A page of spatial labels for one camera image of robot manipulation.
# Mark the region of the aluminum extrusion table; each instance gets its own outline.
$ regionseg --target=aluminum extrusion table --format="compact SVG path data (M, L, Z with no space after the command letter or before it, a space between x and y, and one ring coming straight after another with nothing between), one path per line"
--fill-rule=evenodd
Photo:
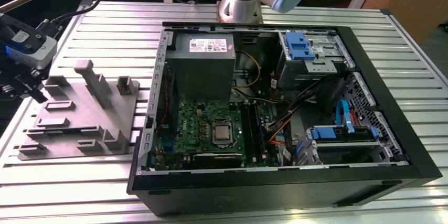
M158 218L126 194L128 155L22 162L13 146L24 139L37 104L25 99L0 140L0 220L2 223L446 223L448 81L392 16L378 10L262 8L265 23L350 26L406 118L440 167L442 178L400 190L358 207L292 209ZM108 78L141 83L132 141L142 127L162 21L216 22L216 6L101 2L73 18L58 45L52 73L81 80L72 70L89 58Z

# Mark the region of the label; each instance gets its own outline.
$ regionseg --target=label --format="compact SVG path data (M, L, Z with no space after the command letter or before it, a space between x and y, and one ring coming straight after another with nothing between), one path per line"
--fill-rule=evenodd
M282 155L288 160L290 160L290 153L286 151L286 148L282 149Z
M270 79L270 88L276 89L277 88L277 80Z
M321 47L313 47L312 49L313 49L313 52L324 52Z
M225 39L192 39L189 52L226 52Z

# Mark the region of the chip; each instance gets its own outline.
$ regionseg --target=chip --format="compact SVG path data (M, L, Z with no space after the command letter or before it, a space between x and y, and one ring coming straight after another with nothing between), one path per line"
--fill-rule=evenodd
M233 143L232 122L226 119L212 121L212 142L218 147L225 148Z
M214 139L229 140L230 139L230 127L214 126Z

